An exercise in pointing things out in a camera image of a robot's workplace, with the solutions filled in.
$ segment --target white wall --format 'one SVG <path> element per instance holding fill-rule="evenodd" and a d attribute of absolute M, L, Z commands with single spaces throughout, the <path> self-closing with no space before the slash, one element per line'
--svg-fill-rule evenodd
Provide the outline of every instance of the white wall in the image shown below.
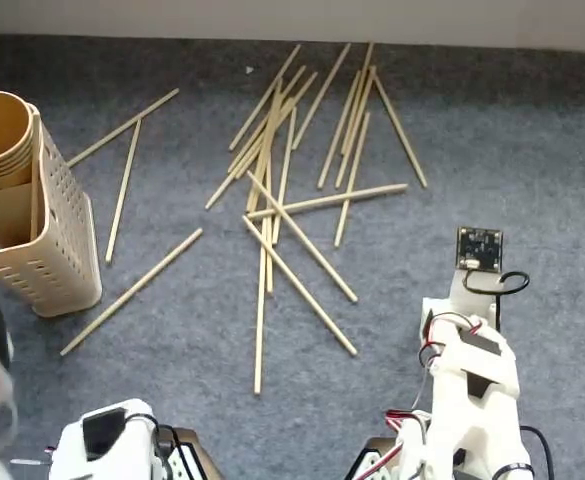
<path fill-rule="evenodd" d="M 0 0 L 0 33 L 585 50 L 585 0 Z"/>

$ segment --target circuit board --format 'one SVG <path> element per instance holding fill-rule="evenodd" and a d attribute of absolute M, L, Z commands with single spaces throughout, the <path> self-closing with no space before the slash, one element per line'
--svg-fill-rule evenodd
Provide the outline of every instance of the circuit board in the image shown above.
<path fill-rule="evenodd" d="M 485 228 L 459 227 L 456 268 L 479 272 L 501 272 L 503 232 Z"/>

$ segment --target paper cup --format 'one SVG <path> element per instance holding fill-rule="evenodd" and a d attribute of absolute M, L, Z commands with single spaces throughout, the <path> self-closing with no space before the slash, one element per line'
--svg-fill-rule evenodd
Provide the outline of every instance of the paper cup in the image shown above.
<path fill-rule="evenodd" d="M 31 180 L 33 116 L 21 98 L 0 92 L 0 188 Z"/>

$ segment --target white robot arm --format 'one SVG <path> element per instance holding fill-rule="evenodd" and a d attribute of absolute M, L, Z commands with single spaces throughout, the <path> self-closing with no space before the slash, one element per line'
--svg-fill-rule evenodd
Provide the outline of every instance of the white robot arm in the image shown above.
<path fill-rule="evenodd" d="M 449 297 L 423 300 L 419 361 L 432 377 L 432 413 L 388 412 L 394 447 L 383 456 L 369 452 L 350 478 L 534 478 L 521 441 L 516 357 L 499 333 L 500 297 L 521 291 L 529 277 L 501 273 L 502 241 L 500 231 L 459 229 Z M 522 279 L 514 288 L 506 286 L 512 277 Z"/>

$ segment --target gray fabric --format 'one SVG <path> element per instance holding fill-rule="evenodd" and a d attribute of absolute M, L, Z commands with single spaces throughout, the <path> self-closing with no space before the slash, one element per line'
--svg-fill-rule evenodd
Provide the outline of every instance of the gray fabric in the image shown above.
<path fill-rule="evenodd" d="M 308 44 L 295 67 L 307 64 L 322 79 L 340 48 Z M 378 47 L 374 62 L 431 188 L 418 186 L 372 98 L 356 185 L 408 182 L 409 193 L 353 204 L 339 250 L 332 247 L 338 208 L 297 216 L 359 305 L 289 230 L 278 247 L 360 355 L 350 358 L 277 272 L 266 305 L 263 395 L 255 398 L 258 247 L 240 221 L 248 184 L 231 187 L 209 213 L 203 205 L 224 178 L 230 139 L 291 49 L 0 37 L 0 89 L 39 107 L 67 159 L 181 88 L 141 127 L 114 264 L 102 267 L 101 304 L 41 321 L 3 295 L 22 418 L 10 455 L 40 456 L 82 413 L 141 397 L 162 421 L 196 429 L 229 479 L 343 478 L 369 437 L 389 434 L 382 412 L 414 398 L 421 298 L 446 295 L 455 229 L 465 224 L 503 229 L 505 269 L 532 277 L 528 290 L 503 305 L 503 331 L 518 355 L 521 421 L 545 432 L 561 478 L 585 478 L 585 55 Z M 293 156 L 290 201 L 319 194 L 320 165 L 364 50 L 353 48 Z M 251 75 L 246 66 L 255 68 Z M 92 198 L 101 260 L 131 135 L 74 169 Z M 275 144 L 276 172 L 283 138 Z M 333 169 L 326 193 L 334 176 Z M 204 236 L 188 253 L 77 351 L 59 357 L 89 320 L 199 226 Z M 545 478 L 536 441 L 526 436 L 526 443 Z"/>

